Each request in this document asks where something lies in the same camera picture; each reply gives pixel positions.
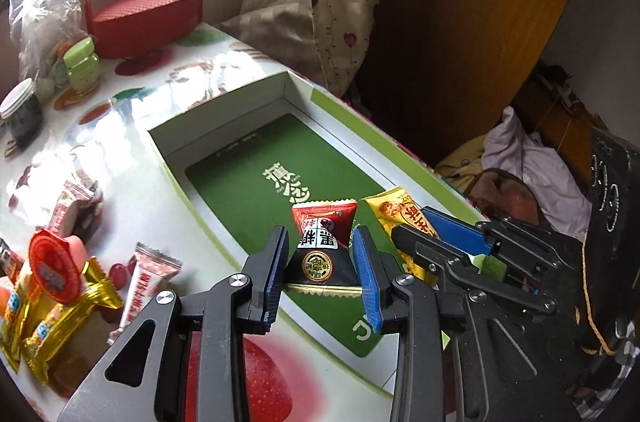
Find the yellow peanut candy packet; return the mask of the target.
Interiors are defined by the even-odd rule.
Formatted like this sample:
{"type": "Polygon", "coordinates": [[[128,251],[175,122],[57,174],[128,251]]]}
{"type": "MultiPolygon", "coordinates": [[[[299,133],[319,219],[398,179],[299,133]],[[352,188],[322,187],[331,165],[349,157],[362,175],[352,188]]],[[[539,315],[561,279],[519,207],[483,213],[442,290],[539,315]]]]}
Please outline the yellow peanut candy packet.
{"type": "MultiPolygon", "coordinates": [[[[370,207],[388,237],[392,237],[392,230],[397,225],[409,225],[423,234],[439,238],[434,226],[427,220],[405,188],[395,187],[385,190],[377,195],[365,197],[364,202],[370,207]]],[[[405,272],[425,281],[432,287],[437,285],[437,276],[433,272],[416,264],[413,257],[410,257],[406,252],[397,249],[396,253],[400,258],[401,268],[405,272]]]]}

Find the red black triangular candy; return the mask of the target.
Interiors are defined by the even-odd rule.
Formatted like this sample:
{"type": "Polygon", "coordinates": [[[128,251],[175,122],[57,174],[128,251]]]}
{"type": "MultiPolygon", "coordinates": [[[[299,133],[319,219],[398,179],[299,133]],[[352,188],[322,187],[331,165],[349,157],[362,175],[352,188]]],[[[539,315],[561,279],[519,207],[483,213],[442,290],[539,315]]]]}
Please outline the red black triangular candy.
{"type": "Polygon", "coordinates": [[[285,290],[330,298],[358,298],[362,288],[349,253],[355,199],[296,203],[299,239],[284,272],[285,290]]]}

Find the pink white small packet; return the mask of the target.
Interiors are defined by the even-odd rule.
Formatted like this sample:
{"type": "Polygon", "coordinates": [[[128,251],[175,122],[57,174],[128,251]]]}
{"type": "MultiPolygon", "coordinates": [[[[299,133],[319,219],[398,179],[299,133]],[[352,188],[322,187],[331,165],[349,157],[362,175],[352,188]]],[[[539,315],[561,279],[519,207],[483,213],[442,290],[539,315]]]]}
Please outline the pink white small packet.
{"type": "Polygon", "coordinates": [[[138,242],[134,248],[134,263],[136,265],[131,274],[122,318],[118,328],[110,333],[107,339],[108,345],[115,343],[146,304],[182,269],[180,260],[142,242],[138,242]]]}

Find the pink jelly cup red lid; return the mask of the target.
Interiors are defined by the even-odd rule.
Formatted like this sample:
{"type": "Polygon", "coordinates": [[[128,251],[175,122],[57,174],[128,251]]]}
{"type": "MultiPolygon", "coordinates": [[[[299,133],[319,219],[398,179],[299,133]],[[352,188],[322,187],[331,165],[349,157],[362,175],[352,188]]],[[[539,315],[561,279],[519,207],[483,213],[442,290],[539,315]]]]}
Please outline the pink jelly cup red lid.
{"type": "Polygon", "coordinates": [[[66,305],[79,299],[84,290],[82,268],[89,260],[80,238],[37,231],[29,242],[28,260],[37,286],[51,300],[66,305]]]}

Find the long gold snack bar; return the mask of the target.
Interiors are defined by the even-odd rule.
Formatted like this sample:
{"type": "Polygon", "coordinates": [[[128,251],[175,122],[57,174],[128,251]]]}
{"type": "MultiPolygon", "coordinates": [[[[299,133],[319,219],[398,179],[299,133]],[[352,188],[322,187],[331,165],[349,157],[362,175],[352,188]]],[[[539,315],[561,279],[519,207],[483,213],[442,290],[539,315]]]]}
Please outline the long gold snack bar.
{"type": "Polygon", "coordinates": [[[20,369],[22,341],[35,329],[47,297],[31,271],[18,278],[9,296],[1,325],[1,350],[14,373],[20,369]]]}

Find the pile of clothes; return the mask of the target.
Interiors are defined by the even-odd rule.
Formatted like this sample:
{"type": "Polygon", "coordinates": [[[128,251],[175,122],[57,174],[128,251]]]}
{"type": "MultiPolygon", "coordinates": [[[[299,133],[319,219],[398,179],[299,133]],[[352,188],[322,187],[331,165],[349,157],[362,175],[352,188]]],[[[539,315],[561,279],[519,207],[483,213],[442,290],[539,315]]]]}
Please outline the pile of clothes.
{"type": "Polygon", "coordinates": [[[489,217],[512,216],[578,240],[587,234],[590,202],[560,155],[526,134],[510,106],[497,127],[450,153],[436,172],[489,217]]]}

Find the green white cardboard box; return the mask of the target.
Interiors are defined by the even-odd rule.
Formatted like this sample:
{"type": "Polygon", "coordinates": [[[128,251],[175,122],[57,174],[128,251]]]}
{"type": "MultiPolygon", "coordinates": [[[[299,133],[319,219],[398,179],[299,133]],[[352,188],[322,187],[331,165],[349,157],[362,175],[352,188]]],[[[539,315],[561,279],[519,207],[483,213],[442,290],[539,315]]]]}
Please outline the green white cardboard box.
{"type": "Polygon", "coordinates": [[[435,234],[482,218],[432,170],[352,109],[289,72],[205,98],[154,127],[186,201],[233,260],[288,231],[285,316],[361,378],[391,388],[397,340],[367,318],[354,228],[393,253],[409,223],[435,234]]]}

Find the pink white wafer packet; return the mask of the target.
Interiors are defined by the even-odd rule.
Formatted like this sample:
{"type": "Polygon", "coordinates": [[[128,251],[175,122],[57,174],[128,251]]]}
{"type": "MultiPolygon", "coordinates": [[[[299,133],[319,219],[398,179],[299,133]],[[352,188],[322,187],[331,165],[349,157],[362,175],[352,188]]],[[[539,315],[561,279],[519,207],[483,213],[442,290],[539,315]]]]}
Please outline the pink white wafer packet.
{"type": "Polygon", "coordinates": [[[88,242],[102,224],[103,191],[96,179],[77,170],[63,184],[46,230],[60,238],[76,236],[88,242]]]}

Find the brown wooden wardrobe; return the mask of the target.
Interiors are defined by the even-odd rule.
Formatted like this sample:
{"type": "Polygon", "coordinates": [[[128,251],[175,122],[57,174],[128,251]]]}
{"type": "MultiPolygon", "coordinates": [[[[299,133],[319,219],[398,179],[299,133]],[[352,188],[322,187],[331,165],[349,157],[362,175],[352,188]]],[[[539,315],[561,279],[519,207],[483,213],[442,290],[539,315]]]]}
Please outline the brown wooden wardrobe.
{"type": "Polygon", "coordinates": [[[568,0],[380,0],[357,88],[374,122],[434,164],[487,132],[568,0]]]}

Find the dark red small packet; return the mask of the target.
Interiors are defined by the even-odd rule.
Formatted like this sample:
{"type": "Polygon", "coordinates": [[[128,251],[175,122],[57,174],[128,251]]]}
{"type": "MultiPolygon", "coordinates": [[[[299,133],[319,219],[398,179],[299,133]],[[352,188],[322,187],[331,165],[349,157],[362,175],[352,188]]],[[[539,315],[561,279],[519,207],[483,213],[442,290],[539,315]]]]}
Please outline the dark red small packet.
{"type": "Polygon", "coordinates": [[[18,278],[20,278],[23,265],[23,257],[21,257],[20,254],[15,253],[3,239],[0,239],[1,270],[3,275],[8,277],[14,285],[18,278]]]}

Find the orange pink jelly cup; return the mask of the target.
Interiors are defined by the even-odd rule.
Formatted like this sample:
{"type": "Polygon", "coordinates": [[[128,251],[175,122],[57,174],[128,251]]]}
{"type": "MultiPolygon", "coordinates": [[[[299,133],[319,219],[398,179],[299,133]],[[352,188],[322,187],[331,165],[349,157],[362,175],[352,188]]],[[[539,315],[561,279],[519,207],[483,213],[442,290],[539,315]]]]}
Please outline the orange pink jelly cup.
{"type": "Polygon", "coordinates": [[[0,316],[4,315],[13,291],[12,281],[6,276],[2,276],[0,278],[0,316]]]}

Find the dark jar white lid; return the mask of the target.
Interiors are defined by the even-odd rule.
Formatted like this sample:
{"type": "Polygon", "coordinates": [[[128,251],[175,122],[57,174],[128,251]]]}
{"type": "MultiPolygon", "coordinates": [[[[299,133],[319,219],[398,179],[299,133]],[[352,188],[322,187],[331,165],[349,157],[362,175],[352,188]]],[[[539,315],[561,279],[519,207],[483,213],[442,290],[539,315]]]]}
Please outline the dark jar white lid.
{"type": "Polygon", "coordinates": [[[17,146],[24,147],[32,142],[43,121],[35,81],[26,78],[17,83],[3,98],[0,113],[17,146]]]}

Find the clear plastic bag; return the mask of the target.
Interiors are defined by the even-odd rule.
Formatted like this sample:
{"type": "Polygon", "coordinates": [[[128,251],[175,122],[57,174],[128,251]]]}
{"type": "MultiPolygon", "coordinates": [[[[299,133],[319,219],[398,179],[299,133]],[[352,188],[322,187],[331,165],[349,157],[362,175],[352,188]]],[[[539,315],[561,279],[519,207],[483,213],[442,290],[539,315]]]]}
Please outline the clear plastic bag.
{"type": "Polygon", "coordinates": [[[88,36],[79,0],[10,0],[9,27],[20,81],[47,78],[60,45],[88,36]]]}

